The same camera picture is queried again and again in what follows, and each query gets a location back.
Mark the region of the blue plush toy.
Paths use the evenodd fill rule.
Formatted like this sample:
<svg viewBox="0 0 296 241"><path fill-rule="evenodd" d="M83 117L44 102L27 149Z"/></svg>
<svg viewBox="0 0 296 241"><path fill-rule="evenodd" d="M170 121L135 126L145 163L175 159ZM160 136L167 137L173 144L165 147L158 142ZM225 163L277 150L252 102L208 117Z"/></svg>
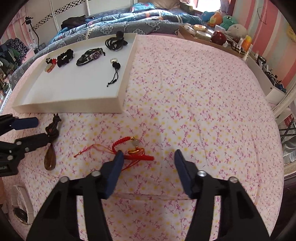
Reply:
<svg viewBox="0 0 296 241"><path fill-rule="evenodd" d="M210 21L210 18L215 14L214 11L204 11L202 14L201 14L201 20L203 22L208 22Z"/></svg>

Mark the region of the red round jar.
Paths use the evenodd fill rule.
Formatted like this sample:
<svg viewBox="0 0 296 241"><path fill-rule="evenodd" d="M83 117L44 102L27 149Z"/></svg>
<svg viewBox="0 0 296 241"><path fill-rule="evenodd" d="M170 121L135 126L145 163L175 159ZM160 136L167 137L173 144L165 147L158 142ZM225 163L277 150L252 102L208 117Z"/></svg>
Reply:
<svg viewBox="0 0 296 241"><path fill-rule="evenodd" d="M224 33L215 31L211 37L211 42L222 46L227 42L227 38Z"/></svg>

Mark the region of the black clothing on bed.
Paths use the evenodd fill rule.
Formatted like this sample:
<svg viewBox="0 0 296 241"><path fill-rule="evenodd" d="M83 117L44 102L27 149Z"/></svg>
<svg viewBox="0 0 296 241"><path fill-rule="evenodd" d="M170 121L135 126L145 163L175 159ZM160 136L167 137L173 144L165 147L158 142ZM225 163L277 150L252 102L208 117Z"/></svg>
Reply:
<svg viewBox="0 0 296 241"><path fill-rule="evenodd" d="M80 25L83 25L86 23L86 16L76 16L76 17L70 17L67 20L64 20L61 24L61 29L67 28L68 30L72 28L79 27Z"/></svg>

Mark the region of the green plush toy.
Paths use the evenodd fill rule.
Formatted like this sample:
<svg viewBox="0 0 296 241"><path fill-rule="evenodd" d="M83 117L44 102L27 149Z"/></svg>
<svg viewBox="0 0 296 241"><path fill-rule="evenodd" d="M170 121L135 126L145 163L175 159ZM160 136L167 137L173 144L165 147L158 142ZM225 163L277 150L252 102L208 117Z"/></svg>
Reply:
<svg viewBox="0 0 296 241"><path fill-rule="evenodd" d="M220 24L220 27L224 28L226 31L229 29L230 26L237 24L237 21L232 16L225 15L222 18L222 23Z"/></svg>

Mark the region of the pink floral tablecloth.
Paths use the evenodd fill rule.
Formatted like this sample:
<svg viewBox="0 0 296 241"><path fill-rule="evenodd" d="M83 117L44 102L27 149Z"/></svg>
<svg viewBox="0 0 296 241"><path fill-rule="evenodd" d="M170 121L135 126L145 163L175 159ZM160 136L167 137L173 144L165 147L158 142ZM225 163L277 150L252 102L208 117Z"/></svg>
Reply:
<svg viewBox="0 0 296 241"><path fill-rule="evenodd" d="M269 232L279 215L283 158L278 126L245 62L196 42L139 35L124 111L63 113L55 142L57 164L44 168L46 148L5 177L1 194L26 188L38 211L59 178L81 178L111 159L93 144L111 147L136 137L153 162L123 171L104 201L114 240L184 240L195 202L184 194L173 156L184 157L219 179L235 176L247 190Z"/></svg>

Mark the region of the orange bottle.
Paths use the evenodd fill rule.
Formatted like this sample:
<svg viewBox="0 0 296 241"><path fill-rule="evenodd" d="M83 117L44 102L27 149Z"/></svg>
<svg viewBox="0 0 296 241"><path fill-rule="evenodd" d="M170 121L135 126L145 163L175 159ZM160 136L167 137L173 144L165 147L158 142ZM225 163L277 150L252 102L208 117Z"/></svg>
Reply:
<svg viewBox="0 0 296 241"><path fill-rule="evenodd" d="M245 52L248 51L248 49L250 48L251 43L252 43L252 37L250 37L249 35L246 35L243 42L242 42L242 45L241 45L241 47L243 48L243 50Z"/></svg>

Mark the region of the orange plush toy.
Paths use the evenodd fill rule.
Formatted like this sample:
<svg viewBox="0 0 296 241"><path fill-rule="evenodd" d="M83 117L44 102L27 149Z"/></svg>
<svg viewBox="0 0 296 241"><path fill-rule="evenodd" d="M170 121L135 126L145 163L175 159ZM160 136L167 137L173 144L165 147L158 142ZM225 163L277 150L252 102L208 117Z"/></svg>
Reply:
<svg viewBox="0 0 296 241"><path fill-rule="evenodd" d="M208 21L208 26L210 27L215 27L215 25L220 25L223 22L223 17L221 15L221 13L219 13L218 11L215 12L215 14L210 18L210 20Z"/></svg>

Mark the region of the grey patterned bed sheet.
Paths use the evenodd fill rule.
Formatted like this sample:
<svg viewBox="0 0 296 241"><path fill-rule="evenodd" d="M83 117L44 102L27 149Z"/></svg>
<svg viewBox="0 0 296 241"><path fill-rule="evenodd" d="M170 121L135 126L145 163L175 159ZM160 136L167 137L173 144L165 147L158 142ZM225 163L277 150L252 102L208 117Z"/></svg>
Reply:
<svg viewBox="0 0 296 241"><path fill-rule="evenodd" d="M122 31L124 33L137 33L139 35L149 35L152 33L176 35L180 25L181 23L171 22L169 20L139 20L132 22L110 23L101 26L92 25L48 45L45 49L41 50L31 59L23 63L9 78L11 89L16 87L21 77L36 59L56 49L95 37L114 35L118 31Z"/></svg>

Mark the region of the white plush toy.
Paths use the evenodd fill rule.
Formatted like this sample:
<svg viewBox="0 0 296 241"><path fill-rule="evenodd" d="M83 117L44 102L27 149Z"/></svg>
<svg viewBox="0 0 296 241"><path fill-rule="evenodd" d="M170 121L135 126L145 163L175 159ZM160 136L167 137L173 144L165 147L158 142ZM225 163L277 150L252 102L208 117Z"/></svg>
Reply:
<svg viewBox="0 0 296 241"><path fill-rule="evenodd" d="M244 38L247 35L247 29L241 24L231 25L227 30L227 35L233 38Z"/></svg>

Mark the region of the cardboard box of cosmetics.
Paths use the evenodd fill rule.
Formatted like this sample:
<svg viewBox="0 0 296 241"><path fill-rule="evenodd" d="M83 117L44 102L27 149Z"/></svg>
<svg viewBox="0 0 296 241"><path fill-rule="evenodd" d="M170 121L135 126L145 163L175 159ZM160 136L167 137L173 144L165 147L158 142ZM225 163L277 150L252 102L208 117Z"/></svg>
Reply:
<svg viewBox="0 0 296 241"><path fill-rule="evenodd" d="M224 52L227 52L229 54L232 54L236 57L240 57L242 58L245 53L242 52L242 51L237 51L237 50L234 50L230 44L227 42L228 46L227 47L224 47L223 45L218 45L216 43L213 43L211 41L211 35L206 33L206 32L195 32L196 34L193 36L189 31L188 28L185 28L184 26L181 26L179 27L179 30L178 30L178 37L181 38L181 39L185 39L185 40L188 40L188 41L192 41L192 42L196 42L196 43L200 43L200 44L203 44L203 45L207 45L207 46L212 46L214 48L217 48L217 49L220 49Z"/></svg>

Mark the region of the beige pillow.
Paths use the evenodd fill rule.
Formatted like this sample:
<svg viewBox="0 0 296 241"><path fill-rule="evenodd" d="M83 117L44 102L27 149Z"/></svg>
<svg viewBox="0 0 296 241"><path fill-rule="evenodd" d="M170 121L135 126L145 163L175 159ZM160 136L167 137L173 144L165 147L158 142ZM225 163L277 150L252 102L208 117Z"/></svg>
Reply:
<svg viewBox="0 0 296 241"><path fill-rule="evenodd" d="M181 4L179 0L151 0L150 2L159 9L175 9Z"/></svg>

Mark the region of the white foam tray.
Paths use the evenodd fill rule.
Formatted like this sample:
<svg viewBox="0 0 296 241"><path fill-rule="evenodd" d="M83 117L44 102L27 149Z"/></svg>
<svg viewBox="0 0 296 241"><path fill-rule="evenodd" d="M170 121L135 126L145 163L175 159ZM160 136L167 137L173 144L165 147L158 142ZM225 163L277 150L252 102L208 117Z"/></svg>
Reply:
<svg viewBox="0 0 296 241"><path fill-rule="evenodd" d="M12 108L17 113L121 113L130 71L137 49L137 34L125 33L128 45L118 51L107 49L108 36L67 45L38 58L25 72L15 90ZM46 58L72 49L74 59L45 72ZM110 62L121 64L118 80Z"/></svg>

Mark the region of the white shelf unit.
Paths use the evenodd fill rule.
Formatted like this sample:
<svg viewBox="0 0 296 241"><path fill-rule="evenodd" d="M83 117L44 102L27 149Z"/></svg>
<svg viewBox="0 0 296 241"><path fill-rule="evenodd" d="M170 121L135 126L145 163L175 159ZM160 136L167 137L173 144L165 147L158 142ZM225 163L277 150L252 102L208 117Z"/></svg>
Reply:
<svg viewBox="0 0 296 241"><path fill-rule="evenodd" d="M251 57L248 57L246 63L257 78L266 100L277 105L285 97L285 93L272 85L266 74Z"/></svg>

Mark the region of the black tripod stand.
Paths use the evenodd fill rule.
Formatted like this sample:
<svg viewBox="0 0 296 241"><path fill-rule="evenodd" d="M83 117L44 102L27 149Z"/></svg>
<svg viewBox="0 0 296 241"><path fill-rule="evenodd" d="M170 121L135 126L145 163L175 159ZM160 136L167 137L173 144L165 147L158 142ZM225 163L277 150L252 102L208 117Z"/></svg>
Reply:
<svg viewBox="0 0 296 241"><path fill-rule="evenodd" d="M23 23L21 26L25 31L24 35L29 43L29 48L34 50L34 53L38 53L39 51L45 49L46 44L40 41L40 37L37 34L37 31L34 29L32 25L33 17L25 16Z"/></svg>

